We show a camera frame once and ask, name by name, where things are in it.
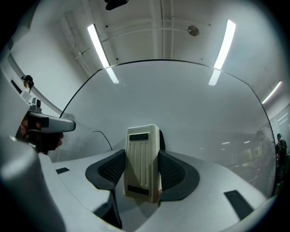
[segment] mesh vent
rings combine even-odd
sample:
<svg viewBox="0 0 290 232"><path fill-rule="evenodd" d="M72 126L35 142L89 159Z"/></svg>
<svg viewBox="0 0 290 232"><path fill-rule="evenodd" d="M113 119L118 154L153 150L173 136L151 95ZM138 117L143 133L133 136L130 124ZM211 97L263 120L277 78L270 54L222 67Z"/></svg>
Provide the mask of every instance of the mesh vent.
<svg viewBox="0 0 290 232"><path fill-rule="evenodd" d="M159 154L159 172L162 181L162 191L165 191L177 184L185 178L185 170L179 164L171 159Z"/></svg>
<svg viewBox="0 0 290 232"><path fill-rule="evenodd" d="M102 165L98 170L99 174L103 178L106 178L107 180L117 184L125 170L125 158L125 152L121 155L118 155L114 159Z"/></svg>

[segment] linear light fixture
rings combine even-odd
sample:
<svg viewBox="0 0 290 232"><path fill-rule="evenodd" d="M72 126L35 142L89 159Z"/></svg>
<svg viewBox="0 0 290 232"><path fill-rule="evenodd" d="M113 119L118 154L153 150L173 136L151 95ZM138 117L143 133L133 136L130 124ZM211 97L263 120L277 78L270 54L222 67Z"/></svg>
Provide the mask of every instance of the linear light fixture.
<svg viewBox="0 0 290 232"><path fill-rule="evenodd" d="M286 113L284 116L282 116L279 120L277 120L277 121L280 121L282 118L284 118L286 115L287 115L288 113Z"/></svg>
<svg viewBox="0 0 290 232"><path fill-rule="evenodd" d="M265 98L265 100L264 101L262 101L262 104L264 104L272 95L273 95L273 93L275 93L275 91L277 90L277 88L280 86L280 84L281 84L282 82L279 82L277 85L276 85L276 87L272 90L272 92L268 95L268 97L266 97Z"/></svg>
<svg viewBox="0 0 290 232"><path fill-rule="evenodd" d="M112 68L107 68L107 67L110 66L110 64L109 64L109 61L108 61L107 56L105 54L105 51L104 51L104 48L103 48L102 43L100 41L100 38L98 36L95 24L90 25L87 28L87 30L88 30L88 32L90 34L90 37L92 39L92 43L95 46L95 49L97 51L97 54L98 54L98 56L99 56L99 58L101 60L101 63L103 65L103 67L106 68L106 71L109 74L111 80L115 84L119 83L119 81L118 81L117 77L115 76L114 71L112 70Z"/></svg>
<svg viewBox="0 0 290 232"><path fill-rule="evenodd" d="M216 63L214 64L214 68L222 69L223 63L225 62L227 58L228 51L230 50L232 39L234 38L235 30L236 30L236 24L233 23L231 20L228 20L221 50L219 51ZM210 78L208 84L216 85L220 74L221 74L221 71L218 71L215 69L213 71L212 77Z"/></svg>
<svg viewBox="0 0 290 232"><path fill-rule="evenodd" d="M281 125L283 122L285 122L288 118L286 118L284 121L282 121L281 123L279 123L279 125Z"/></svg>

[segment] windshield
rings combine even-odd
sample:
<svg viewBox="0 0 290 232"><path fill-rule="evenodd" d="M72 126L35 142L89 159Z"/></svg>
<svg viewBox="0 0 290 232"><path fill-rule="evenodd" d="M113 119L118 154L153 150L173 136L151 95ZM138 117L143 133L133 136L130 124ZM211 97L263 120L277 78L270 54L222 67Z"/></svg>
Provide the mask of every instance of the windshield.
<svg viewBox="0 0 290 232"><path fill-rule="evenodd" d="M75 94L62 118L75 120L63 145L50 156L65 161L125 148L129 127L157 125L166 150L223 165L260 188L267 158L272 194L274 139L265 111L243 81L214 69L180 61L143 61L102 69Z"/></svg>

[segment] round ceiling fixture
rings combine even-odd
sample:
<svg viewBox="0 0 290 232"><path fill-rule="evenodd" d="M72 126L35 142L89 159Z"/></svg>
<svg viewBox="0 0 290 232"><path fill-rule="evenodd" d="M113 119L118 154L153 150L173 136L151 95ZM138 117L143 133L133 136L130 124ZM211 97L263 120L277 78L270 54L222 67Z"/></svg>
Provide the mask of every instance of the round ceiling fixture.
<svg viewBox="0 0 290 232"><path fill-rule="evenodd" d="M193 25L189 26L189 27L187 28L187 31L188 31L188 33L191 34L192 36L197 36L197 35L199 35L199 29L198 29L196 26L193 26Z"/></svg>

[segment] beige plastic case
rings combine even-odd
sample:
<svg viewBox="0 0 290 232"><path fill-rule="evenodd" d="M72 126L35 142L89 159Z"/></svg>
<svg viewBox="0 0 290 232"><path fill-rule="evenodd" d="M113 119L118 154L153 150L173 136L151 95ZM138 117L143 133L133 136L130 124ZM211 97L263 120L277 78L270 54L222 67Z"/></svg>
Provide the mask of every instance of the beige plastic case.
<svg viewBox="0 0 290 232"><path fill-rule="evenodd" d="M157 155L160 150L159 127L147 125L127 130L124 195L147 202L158 202L161 179Z"/></svg>

